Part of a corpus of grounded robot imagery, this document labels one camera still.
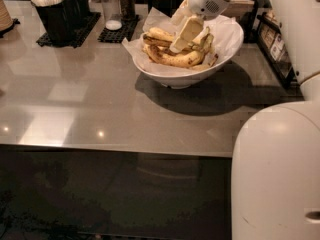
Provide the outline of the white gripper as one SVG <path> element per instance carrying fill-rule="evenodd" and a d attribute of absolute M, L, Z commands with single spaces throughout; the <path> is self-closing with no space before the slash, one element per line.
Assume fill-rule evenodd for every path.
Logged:
<path fill-rule="evenodd" d="M 171 23 L 179 30 L 170 50 L 179 53 L 203 30 L 203 18 L 216 18 L 229 6 L 230 0 L 183 0 L 171 17 Z"/>

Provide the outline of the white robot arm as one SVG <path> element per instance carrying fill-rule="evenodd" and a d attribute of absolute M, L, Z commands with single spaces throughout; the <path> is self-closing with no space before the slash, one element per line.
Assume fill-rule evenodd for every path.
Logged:
<path fill-rule="evenodd" d="M 320 240 L 320 4 L 270 2 L 303 98 L 263 109 L 241 128 L 232 240 Z"/>

